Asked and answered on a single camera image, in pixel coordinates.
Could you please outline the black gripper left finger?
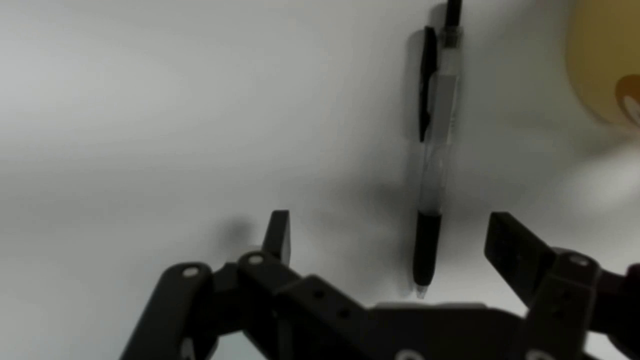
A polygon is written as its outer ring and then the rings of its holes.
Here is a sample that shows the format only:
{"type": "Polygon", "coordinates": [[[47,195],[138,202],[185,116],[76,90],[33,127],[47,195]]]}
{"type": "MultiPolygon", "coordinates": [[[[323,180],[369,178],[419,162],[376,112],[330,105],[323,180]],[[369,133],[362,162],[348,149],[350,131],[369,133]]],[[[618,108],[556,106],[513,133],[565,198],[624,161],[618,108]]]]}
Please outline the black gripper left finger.
{"type": "Polygon", "coordinates": [[[267,221],[261,251],[282,265],[289,262],[289,213],[273,211],[267,221]]]}

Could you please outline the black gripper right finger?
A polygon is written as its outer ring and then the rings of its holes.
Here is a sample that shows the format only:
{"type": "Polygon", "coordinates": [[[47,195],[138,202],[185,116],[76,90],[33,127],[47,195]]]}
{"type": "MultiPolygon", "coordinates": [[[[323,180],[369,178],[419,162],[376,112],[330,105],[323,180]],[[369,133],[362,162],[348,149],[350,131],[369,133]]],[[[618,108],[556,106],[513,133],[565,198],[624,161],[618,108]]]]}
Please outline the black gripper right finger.
{"type": "Polygon", "coordinates": [[[489,214],[483,257],[523,305],[535,298],[556,260],[556,252],[509,213],[489,214]]]}

